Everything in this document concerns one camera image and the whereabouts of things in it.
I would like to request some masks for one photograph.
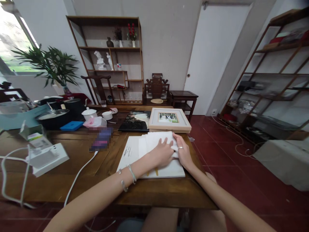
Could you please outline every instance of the door frame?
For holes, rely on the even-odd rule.
[[[249,14],[250,14],[250,10],[251,10],[251,8],[252,8],[252,6],[253,6],[254,1],[255,1],[255,0],[209,0],[209,1],[201,1],[201,2],[200,2],[200,7],[199,7],[199,11],[198,11],[198,18],[197,18],[197,21],[196,21],[196,24],[195,24],[194,37],[193,37],[193,41],[192,41],[192,44],[191,44],[190,58],[189,58],[188,63],[187,63],[187,72],[186,72],[186,74],[185,74],[185,81],[184,81],[184,83],[183,83],[183,89],[184,89],[185,84],[186,84],[186,81],[187,81],[187,74],[188,74],[189,65],[190,65],[190,61],[191,61],[191,56],[192,56],[193,44],[194,44],[195,36],[196,36],[197,25],[198,25],[198,21],[199,21],[199,19],[200,19],[201,8],[202,8],[202,6],[205,4],[205,2],[207,2],[207,5],[247,5],[247,6],[249,6],[249,12],[248,12],[248,15],[249,15]],[[227,66],[228,62],[229,62],[229,59],[227,60],[227,62],[226,62],[226,64],[225,64],[225,68],[224,68],[224,70],[223,70],[223,72],[222,72],[222,75],[224,74],[224,71],[225,71],[225,69],[226,69],[226,66]],[[214,97],[214,95],[215,95],[215,93],[216,93],[216,90],[217,90],[217,88],[218,88],[218,86],[219,86],[219,83],[220,83],[220,81],[218,82],[217,86],[214,88],[215,91],[214,91],[214,93],[213,93],[213,95],[212,95],[212,97],[211,97],[211,102],[212,102],[213,97]]]

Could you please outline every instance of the woman's right hand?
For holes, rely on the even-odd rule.
[[[181,165],[187,170],[192,170],[195,167],[195,164],[192,161],[189,146],[185,143],[184,139],[180,135],[176,135],[173,132],[173,136],[177,141],[178,147],[183,147],[178,149],[178,157]]]

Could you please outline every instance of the picture frame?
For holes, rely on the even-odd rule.
[[[173,131],[190,133],[192,127],[182,109],[152,108],[148,128],[150,132]]]

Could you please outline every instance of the red tile floor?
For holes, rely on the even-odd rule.
[[[276,178],[258,161],[243,157],[235,151],[241,139],[216,123],[212,117],[193,116],[190,136],[205,169],[218,184],[243,204],[258,214],[278,232],[309,231],[309,193],[299,192]],[[245,141],[238,146],[240,153],[253,146]],[[35,211],[0,203],[0,231],[43,231],[58,208],[44,206]],[[88,222],[92,229],[100,230],[112,222],[112,218],[95,218]],[[115,231],[123,218],[108,230]],[[227,219],[228,232],[238,231]]]

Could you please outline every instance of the wooden table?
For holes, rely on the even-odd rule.
[[[98,108],[93,105],[92,108],[101,111],[102,109],[107,110],[107,108]],[[112,125],[115,130],[109,148],[99,151],[93,161],[80,173],[69,201],[116,172],[128,137],[141,135],[141,133],[119,132],[116,130],[117,127],[120,126],[129,111],[151,110],[152,106],[117,106],[117,108],[119,112],[114,116],[117,124]],[[200,170],[203,170],[188,136],[181,135],[189,144],[193,162]],[[93,157],[94,153],[89,152],[91,141],[89,141],[89,133],[86,128],[74,132],[49,131],[48,136],[52,143],[62,143],[70,159],[38,178],[29,174],[24,195],[25,202],[63,203],[76,174]],[[26,147],[26,145],[27,142],[18,135],[18,130],[5,131],[0,136],[0,155],[4,156],[17,148]],[[26,152],[21,150],[13,156],[25,158]],[[5,166],[8,172],[6,193],[19,199],[26,164],[7,160]],[[217,206],[188,172],[186,172],[185,178],[140,179],[136,185],[130,186],[127,193],[123,192],[113,205],[217,209]]]
[[[190,122],[198,95],[192,93],[191,91],[178,91],[178,90],[177,91],[171,90],[169,94],[172,98],[172,106],[174,108],[182,109],[184,112],[190,111],[190,115],[188,119]],[[187,101],[193,101],[192,106],[189,106],[187,104]]]

